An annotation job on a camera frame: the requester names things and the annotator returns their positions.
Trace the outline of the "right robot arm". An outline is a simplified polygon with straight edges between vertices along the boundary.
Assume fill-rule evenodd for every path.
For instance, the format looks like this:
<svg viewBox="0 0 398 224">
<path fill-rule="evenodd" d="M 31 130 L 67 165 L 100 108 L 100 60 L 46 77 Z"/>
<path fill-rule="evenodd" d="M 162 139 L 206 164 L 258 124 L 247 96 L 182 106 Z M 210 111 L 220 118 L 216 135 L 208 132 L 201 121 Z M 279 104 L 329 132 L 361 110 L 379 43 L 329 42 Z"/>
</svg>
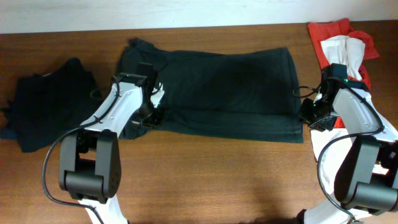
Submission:
<svg viewBox="0 0 398 224">
<path fill-rule="evenodd" d="M 302 97 L 299 120 L 310 129 L 331 131 L 341 118 L 347 134 L 334 138 L 320 151 L 317 177 L 327 150 L 344 139 L 353 144 L 336 172 L 334 191 L 316 207 L 302 210 L 296 223 L 359 223 L 353 210 L 369 215 L 397 211 L 397 130 L 373 106 L 365 83 L 350 80 L 347 67 L 333 63 L 322 70 L 313 93 Z"/>
</svg>

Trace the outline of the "dark green t-shirt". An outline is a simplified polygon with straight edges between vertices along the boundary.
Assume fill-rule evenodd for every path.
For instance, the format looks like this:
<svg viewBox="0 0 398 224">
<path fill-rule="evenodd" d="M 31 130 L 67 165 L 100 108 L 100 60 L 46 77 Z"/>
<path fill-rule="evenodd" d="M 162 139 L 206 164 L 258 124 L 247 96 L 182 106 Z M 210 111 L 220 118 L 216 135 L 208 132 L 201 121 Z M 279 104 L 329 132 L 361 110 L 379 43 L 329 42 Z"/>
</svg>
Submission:
<svg viewBox="0 0 398 224">
<path fill-rule="evenodd" d="M 299 81 L 288 49 L 249 54 L 165 51 L 130 40 L 117 72 L 141 63 L 158 73 L 164 95 L 159 129 L 182 134 L 271 142 L 303 142 Z"/>
</svg>

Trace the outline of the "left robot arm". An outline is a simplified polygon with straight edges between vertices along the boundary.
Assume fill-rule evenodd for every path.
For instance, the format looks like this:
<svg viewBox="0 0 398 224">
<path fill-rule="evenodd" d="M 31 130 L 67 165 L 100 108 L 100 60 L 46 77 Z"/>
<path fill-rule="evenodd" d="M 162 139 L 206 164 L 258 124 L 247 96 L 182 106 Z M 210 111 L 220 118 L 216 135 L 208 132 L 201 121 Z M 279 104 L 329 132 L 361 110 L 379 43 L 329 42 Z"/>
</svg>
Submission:
<svg viewBox="0 0 398 224">
<path fill-rule="evenodd" d="M 157 72 L 139 63 L 135 72 L 120 72 L 111 92 L 90 118 L 60 141 L 59 185 L 88 212 L 93 223 L 127 223 L 116 192 L 121 183 L 118 138 L 125 125 L 154 129 L 164 91 Z"/>
</svg>

